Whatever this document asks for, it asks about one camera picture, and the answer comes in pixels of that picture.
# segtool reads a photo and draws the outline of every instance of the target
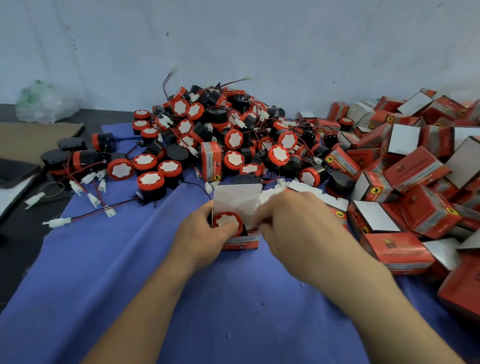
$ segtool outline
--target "plastic bag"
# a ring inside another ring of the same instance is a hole
[[[49,124],[72,116],[79,109],[77,100],[67,92],[36,80],[20,93],[15,112],[19,120]]]

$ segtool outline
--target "yellow circle logo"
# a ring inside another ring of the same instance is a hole
[[[458,212],[456,210],[453,210],[451,207],[447,207],[447,211],[452,215],[458,215]]]

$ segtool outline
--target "blue tablecloth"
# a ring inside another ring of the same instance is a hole
[[[130,124],[104,126],[136,141]],[[190,182],[195,174],[186,173]],[[109,180],[104,199],[132,197],[136,179]],[[181,184],[158,202],[130,202],[52,230],[37,261],[0,315],[0,362],[78,363],[140,290],[167,253],[180,222],[207,201]],[[63,217],[91,211],[75,195]],[[54,216],[45,216],[45,221]],[[464,358],[479,358],[471,337],[420,277],[397,282],[429,324]],[[350,319],[313,287],[290,276],[270,254],[222,252],[185,287],[159,358],[162,363],[368,363]]]

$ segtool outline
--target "white wall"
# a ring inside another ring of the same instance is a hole
[[[172,66],[169,94],[249,75],[237,87],[290,115],[421,87],[480,97],[479,15],[478,0],[2,0],[0,102],[42,79],[84,107],[149,108]]]

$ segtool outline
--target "person's right hand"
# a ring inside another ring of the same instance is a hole
[[[259,206],[254,225],[272,254],[294,277],[320,289],[337,305],[388,270],[368,255],[331,209],[309,192],[284,191]]]

